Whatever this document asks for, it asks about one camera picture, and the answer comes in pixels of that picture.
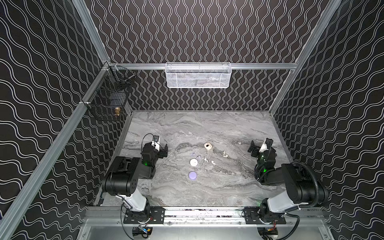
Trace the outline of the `beige earbud charging case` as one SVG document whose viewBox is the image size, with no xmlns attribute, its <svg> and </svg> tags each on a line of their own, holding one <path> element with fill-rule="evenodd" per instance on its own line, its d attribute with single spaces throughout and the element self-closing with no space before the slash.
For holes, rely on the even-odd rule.
<svg viewBox="0 0 384 240">
<path fill-rule="evenodd" d="M 207 151 L 211 150 L 213 148 L 212 144 L 211 143 L 205 143 L 204 144 L 204 147 Z"/>
</svg>

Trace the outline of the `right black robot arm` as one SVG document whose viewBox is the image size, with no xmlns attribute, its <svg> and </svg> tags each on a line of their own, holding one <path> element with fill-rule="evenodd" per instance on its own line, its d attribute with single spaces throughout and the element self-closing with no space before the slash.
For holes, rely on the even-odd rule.
<svg viewBox="0 0 384 240">
<path fill-rule="evenodd" d="M 262 186 L 285 185 L 286 188 L 284 192 L 264 199 L 260 204 L 258 215 L 268 223 L 291 211 L 318 206 L 329 197 L 327 188 L 312 167 L 302 162 L 292 162 L 276 168 L 277 153 L 273 143 L 272 139 L 266 138 L 261 146 L 251 141 L 248 148 L 257 161 L 254 168 L 257 182 Z"/>
</svg>

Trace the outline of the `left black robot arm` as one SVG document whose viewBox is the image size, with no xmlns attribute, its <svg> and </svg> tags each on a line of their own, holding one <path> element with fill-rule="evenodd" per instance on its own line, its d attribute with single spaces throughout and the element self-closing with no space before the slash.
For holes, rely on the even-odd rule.
<svg viewBox="0 0 384 240">
<path fill-rule="evenodd" d="M 122 199 L 133 215 L 150 218 L 150 204 L 138 190 L 138 181 L 153 179 L 158 159 L 167 156 L 168 146 L 152 141 L 144 145 L 139 158 L 116 157 L 102 181 L 103 192 Z"/>
</svg>

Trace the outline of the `white round disc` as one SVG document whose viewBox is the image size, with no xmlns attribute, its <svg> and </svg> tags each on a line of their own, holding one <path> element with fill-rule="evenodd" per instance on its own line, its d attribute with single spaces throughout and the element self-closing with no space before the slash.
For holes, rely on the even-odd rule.
<svg viewBox="0 0 384 240">
<path fill-rule="evenodd" d="M 198 164 L 199 164 L 199 162 L 198 162 L 197 159 L 191 159 L 191 160 L 190 160 L 190 165 L 191 165 L 192 167 L 196 167 Z"/>
</svg>

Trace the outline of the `purple round disc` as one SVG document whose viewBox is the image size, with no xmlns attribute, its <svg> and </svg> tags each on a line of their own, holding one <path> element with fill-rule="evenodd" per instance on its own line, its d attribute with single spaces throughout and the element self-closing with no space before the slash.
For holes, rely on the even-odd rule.
<svg viewBox="0 0 384 240">
<path fill-rule="evenodd" d="M 198 174 L 194 171 L 189 172 L 188 177 L 190 180 L 195 181 L 198 178 Z"/>
</svg>

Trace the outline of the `clear plastic earbud tray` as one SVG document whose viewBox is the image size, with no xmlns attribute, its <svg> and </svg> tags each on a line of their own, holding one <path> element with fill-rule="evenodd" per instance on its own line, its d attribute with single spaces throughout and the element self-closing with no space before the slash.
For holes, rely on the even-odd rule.
<svg viewBox="0 0 384 240">
<path fill-rule="evenodd" d="M 213 164 L 214 150 L 203 150 L 197 153 L 196 160 L 199 164 L 207 163 Z"/>
</svg>

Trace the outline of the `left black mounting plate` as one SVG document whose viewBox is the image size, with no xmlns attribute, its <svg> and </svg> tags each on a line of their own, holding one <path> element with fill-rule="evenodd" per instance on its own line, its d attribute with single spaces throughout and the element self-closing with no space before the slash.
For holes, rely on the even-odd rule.
<svg viewBox="0 0 384 240">
<path fill-rule="evenodd" d="M 127 210 L 124 216 L 124 224 L 163 224 L 165 209 L 162 207 L 150 207 L 142 212 L 132 212 Z"/>
</svg>

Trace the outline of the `black mounting plate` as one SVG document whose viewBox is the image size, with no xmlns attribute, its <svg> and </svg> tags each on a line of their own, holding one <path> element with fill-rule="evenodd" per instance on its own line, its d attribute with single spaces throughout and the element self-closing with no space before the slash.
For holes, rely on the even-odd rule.
<svg viewBox="0 0 384 240">
<path fill-rule="evenodd" d="M 124 224 L 163 224 L 165 209 L 162 207 L 150 207 L 142 212 L 132 212 L 127 210 L 124 216 Z"/>
<path fill-rule="evenodd" d="M 283 214 L 260 210 L 260 207 L 246 207 L 241 216 L 247 225 L 285 225 L 286 219 Z"/>
</svg>

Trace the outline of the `brass fitting in basket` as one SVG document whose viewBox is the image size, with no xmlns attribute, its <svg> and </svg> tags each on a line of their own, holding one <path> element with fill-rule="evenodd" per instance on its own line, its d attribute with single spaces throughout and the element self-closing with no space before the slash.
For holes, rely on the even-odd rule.
<svg viewBox="0 0 384 240">
<path fill-rule="evenodd" d="M 119 117 L 120 115 L 121 115 L 121 108 L 120 107 L 116 107 L 115 108 L 115 116 Z"/>
</svg>

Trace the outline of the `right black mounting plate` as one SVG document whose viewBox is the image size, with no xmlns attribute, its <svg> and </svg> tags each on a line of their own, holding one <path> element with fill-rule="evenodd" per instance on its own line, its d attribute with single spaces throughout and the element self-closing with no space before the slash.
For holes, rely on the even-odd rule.
<svg viewBox="0 0 384 240">
<path fill-rule="evenodd" d="M 246 207 L 241 216 L 247 225 L 285 225 L 286 219 L 283 214 L 260 210 L 260 207 Z"/>
</svg>

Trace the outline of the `white mesh wall basket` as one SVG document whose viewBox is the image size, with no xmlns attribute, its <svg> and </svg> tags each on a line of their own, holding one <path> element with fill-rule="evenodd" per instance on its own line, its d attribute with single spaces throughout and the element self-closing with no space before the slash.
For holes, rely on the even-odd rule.
<svg viewBox="0 0 384 240">
<path fill-rule="evenodd" d="M 167 62 L 167 87 L 173 89 L 226 89 L 232 66 L 228 62 Z"/>
</svg>

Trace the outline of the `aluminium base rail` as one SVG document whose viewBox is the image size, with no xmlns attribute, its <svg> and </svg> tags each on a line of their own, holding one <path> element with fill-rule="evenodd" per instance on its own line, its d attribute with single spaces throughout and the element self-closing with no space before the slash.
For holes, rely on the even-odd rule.
<svg viewBox="0 0 384 240">
<path fill-rule="evenodd" d="M 117 207 L 90 207 L 79 240 L 332 240 L 319 208 L 280 214 L 262 222 L 257 207 L 152 207 L 138 222 Z"/>
</svg>

